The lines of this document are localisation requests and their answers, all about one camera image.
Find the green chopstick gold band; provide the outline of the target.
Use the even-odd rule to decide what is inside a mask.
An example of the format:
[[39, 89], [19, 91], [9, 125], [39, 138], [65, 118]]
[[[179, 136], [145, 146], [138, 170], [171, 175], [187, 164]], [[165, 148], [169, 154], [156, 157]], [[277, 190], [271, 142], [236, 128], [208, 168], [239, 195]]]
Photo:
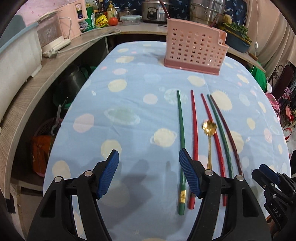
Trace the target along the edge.
[[[180, 128], [180, 149], [185, 148], [185, 133], [184, 133], [184, 123], [183, 123], [183, 114], [182, 114], [182, 104], [181, 104], [181, 97], [180, 91], [177, 91], [177, 102], [178, 102], [178, 114], [179, 114], [179, 128]], [[184, 175], [183, 170], [181, 169], [180, 172], [180, 190], [179, 190], [179, 207], [178, 207], [178, 214], [184, 215], [185, 214], [185, 207], [186, 207], [186, 178]]]

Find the red chopstick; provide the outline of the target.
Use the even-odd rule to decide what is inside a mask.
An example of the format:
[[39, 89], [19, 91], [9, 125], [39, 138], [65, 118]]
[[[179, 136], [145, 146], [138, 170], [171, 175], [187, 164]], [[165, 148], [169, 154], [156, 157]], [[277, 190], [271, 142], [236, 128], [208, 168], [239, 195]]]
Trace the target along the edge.
[[[193, 117], [193, 159], [198, 160], [198, 128], [197, 128], [197, 115], [196, 115], [196, 104], [195, 104], [195, 97], [194, 92], [191, 90], [191, 104], [192, 104], [192, 117]], [[189, 209], [194, 209], [195, 207], [195, 194], [190, 191], [189, 196]]]
[[[210, 109], [208, 107], [208, 104], [207, 104], [206, 99], [205, 99], [203, 94], [201, 94], [201, 98], [203, 100], [203, 103], [204, 103], [204, 106], [205, 106], [205, 109], [206, 109], [209, 120], [211, 122], [214, 122], [214, 120], [212, 118], [212, 115], [211, 115], [211, 112], [210, 112]], [[219, 141], [217, 132], [215, 132], [213, 134], [213, 137], [214, 137], [214, 140], [215, 140], [215, 146], [216, 146], [216, 150], [217, 150], [217, 156], [218, 156], [219, 167], [220, 167], [220, 174], [221, 174], [222, 177], [226, 177], [224, 159], [223, 159], [223, 156], [222, 156], [222, 149], [221, 149], [221, 145], [220, 145], [220, 141]]]

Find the gold flower spoon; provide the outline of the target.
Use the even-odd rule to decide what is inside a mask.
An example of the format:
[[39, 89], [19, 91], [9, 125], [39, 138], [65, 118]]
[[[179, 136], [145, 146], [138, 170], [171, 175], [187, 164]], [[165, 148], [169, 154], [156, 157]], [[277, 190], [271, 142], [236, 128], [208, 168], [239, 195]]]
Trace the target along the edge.
[[211, 137], [216, 133], [217, 125], [211, 121], [207, 120], [202, 125], [204, 134], [208, 137], [208, 161], [207, 161], [207, 169], [212, 169], [212, 144]]

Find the dark maroon chopstick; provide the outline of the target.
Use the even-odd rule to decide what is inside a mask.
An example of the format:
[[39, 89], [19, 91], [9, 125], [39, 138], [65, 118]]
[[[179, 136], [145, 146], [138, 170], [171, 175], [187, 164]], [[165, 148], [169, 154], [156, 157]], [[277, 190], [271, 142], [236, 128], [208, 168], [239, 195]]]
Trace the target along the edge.
[[213, 98], [213, 96], [212, 96], [212, 95], [209, 95], [209, 97], [210, 97], [211, 101], [213, 102], [213, 104], [214, 104], [214, 106], [215, 106], [215, 109], [218, 111], [218, 114], [219, 114], [219, 116], [220, 116], [220, 119], [222, 120], [222, 123], [223, 123], [223, 125], [224, 125], [224, 128], [225, 128], [225, 130], [226, 130], [226, 132], [227, 132], [227, 136], [228, 136], [229, 142], [230, 142], [230, 144], [231, 144], [231, 147], [232, 147], [232, 150], [233, 150], [233, 153], [234, 153], [234, 156], [235, 156], [235, 160], [236, 160], [236, 164], [237, 164], [238, 172], [239, 172], [239, 174], [240, 174], [241, 176], [244, 176], [244, 175], [243, 175], [243, 171], [242, 171], [242, 165], [241, 165], [241, 162], [240, 162], [240, 157], [239, 157], [239, 154], [238, 154], [238, 152], [237, 152], [237, 148], [236, 148], [236, 145], [235, 145], [234, 139], [233, 139], [233, 137], [232, 137], [232, 135], [231, 135], [231, 132], [230, 132], [230, 130], [229, 130], [229, 127], [228, 127], [228, 125], [227, 125], [227, 122], [226, 122], [226, 120], [225, 120], [225, 118], [224, 118], [224, 116], [223, 116], [221, 110], [219, 109], [217, 103], [215, 102], [215, 99]]

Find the green bag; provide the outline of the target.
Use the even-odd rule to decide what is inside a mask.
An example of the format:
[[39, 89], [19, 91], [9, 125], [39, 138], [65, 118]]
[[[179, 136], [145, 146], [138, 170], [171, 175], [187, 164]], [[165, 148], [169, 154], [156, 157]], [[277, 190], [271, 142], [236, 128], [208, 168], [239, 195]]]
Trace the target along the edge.
[[249, 72], [254, 77], [254, 79], [257, 81], [258, 85], [261, 87], [261, 89], [266, 93], [267, 91], [267, 80], [265, 73], [257, 68], [256, 66], [252, 66], [249, 68]]

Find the pink perforated utensil basket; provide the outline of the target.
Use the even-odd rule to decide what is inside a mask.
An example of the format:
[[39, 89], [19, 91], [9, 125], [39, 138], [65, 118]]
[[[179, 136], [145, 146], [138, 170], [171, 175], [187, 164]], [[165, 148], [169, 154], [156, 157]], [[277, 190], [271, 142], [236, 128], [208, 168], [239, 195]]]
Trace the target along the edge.
[[166, 67], [219, 75], [228, 51], [227, 33], [179, 19], [166, 21]]

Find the blue basin with greens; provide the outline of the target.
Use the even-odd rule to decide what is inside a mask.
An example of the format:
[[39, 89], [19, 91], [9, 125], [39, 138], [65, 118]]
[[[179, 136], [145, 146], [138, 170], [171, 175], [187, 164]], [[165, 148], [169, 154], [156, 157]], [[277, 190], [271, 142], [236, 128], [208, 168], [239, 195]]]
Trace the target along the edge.
[[241, 53], [248, 52], [252, 44], [252, 40], [248, 37], [248, 28], [236, 22], [224, 23], [222, 26], [227, 33], [226, 44]]

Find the beige curtain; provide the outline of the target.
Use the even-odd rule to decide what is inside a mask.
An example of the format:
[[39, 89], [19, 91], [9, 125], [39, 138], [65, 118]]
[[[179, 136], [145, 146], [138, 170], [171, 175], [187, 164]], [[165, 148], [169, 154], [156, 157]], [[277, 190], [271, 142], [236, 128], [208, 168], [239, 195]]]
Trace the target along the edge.
[[295, 65], [295, 34], [271, 1], [247, 1], [245, 27], [252, 40], [249, 52], [256, 55], [268, 77], [278, 65]]

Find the green label bottle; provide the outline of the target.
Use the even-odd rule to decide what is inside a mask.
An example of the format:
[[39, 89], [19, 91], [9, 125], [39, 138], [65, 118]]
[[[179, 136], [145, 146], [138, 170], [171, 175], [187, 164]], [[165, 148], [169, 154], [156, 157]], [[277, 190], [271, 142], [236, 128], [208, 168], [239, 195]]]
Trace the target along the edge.
[[93, 7], [89, 6], [86, 8], [87, 18], [79, 23], [80, 30], [82, 33], [95, 29], [95, 14]]

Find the yellow snack packet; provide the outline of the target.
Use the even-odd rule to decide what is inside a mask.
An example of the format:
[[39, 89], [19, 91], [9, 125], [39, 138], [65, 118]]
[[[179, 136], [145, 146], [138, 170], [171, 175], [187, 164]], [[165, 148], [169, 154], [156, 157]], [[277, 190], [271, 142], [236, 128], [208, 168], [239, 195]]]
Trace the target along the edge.
[[106, 15], [101, 15], [95, 20], [95, 25], [97, 28], [103, 28], [108, 26], [108, 18]]

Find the red tomato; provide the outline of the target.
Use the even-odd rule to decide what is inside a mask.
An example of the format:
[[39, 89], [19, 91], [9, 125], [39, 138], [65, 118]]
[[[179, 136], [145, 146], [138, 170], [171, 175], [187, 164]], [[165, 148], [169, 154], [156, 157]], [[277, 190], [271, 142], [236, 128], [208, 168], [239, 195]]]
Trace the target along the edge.
[[108, 20], [108, 24], [109, 24], [110, 26], [117, 26], [117, 25], [118, 25], [118, 19], [117, 19], [116, 17], [110, 18], [110, 19]]

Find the clear food container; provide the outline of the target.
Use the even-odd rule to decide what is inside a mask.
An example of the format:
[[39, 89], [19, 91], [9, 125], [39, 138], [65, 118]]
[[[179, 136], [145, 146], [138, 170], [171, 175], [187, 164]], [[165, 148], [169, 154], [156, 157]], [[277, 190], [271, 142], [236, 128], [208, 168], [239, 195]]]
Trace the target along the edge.
[[138, 25], [142, 19], [140, 15], [126, 15], [120, 18], [120, 21], [124, 26], [127, 25]]

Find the small steel pot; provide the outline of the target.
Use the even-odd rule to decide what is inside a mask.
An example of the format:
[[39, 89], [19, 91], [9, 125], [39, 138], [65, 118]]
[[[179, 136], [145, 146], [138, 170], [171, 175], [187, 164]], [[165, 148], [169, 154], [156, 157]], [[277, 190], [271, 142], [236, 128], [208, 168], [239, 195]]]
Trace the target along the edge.
[[129, 9], [128, 7], [125, 7], [125, 9], [117, 12], [117, 18], [120, 21], [120, 18], [122, 16], [130, 16], [135, 13], [136, 9]]

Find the navy floral cloth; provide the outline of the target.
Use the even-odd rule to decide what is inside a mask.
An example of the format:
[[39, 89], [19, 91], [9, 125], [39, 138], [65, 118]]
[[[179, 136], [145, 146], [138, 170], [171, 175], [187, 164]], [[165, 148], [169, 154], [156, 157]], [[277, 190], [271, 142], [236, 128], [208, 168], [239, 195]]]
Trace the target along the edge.
[[[120, 10], [128, 7], [129, 9], [135, 9], [135, 13], [138, 15], [142, 14], [142, 2], [141, 0], [118, 0], [112, 1], [115, 7], [119, 7]], [[177, 19], [189, 20], [190, 13], [190, 1], [170, 1], [173, 4], [172, 13], [169, 12], [170, 16]], [[246, 20], [247, 15], [247, 1], [241, 0], [226, 0], [225, 6], [228, 11], [226, 12], [232, 20], [238, 24], [243, 24]]]

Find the steel rice cooker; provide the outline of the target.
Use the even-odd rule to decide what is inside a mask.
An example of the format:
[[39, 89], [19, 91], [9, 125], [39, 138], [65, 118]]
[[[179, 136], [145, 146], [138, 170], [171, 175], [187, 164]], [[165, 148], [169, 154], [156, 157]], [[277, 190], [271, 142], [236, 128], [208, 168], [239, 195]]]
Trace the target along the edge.
[[160, 1], [142, 2], [142, 20], [147, 23], [167, 22], [167, 16]]

